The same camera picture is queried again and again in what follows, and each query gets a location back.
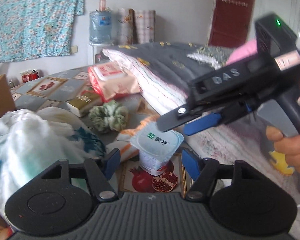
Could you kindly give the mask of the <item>pink sleeve forearm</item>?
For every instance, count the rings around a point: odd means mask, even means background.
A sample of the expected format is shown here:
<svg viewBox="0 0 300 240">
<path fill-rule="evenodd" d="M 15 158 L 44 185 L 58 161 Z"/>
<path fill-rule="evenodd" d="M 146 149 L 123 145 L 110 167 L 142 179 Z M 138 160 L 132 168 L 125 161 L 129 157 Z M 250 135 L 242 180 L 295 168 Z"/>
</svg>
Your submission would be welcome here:
<svg viewBox="0 0 300 240">
<path fill-rule="evenodd" d="M 243 44 L 239 48 L 235 49 L 228 58 L 226 65 L 233 64 L 235 62 L 241 62 L 245 59 L 247 61 L 247 68 L 249 72 L 256 72 L 261 70 L 267 65 L 267 58 L 263 59 L 257 54 L 257 41 L 256 39 L 250 40 Z"/>
</svg>

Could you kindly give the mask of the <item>person's right hand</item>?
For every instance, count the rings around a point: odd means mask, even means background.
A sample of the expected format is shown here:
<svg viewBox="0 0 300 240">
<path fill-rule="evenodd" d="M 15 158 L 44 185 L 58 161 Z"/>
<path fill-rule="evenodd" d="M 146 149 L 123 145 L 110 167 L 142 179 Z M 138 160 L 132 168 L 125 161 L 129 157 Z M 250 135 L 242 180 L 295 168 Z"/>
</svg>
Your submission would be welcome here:
<svg viewBox="0 0 300 240">
<path fill-rule="evenodd" d="M 286 163 L 300 173 L 300 135 L 284 137 L 279 129 L 267 126 L 266 136 L 274 143 L 275 151 L 285 155 Z"/>
</svg>

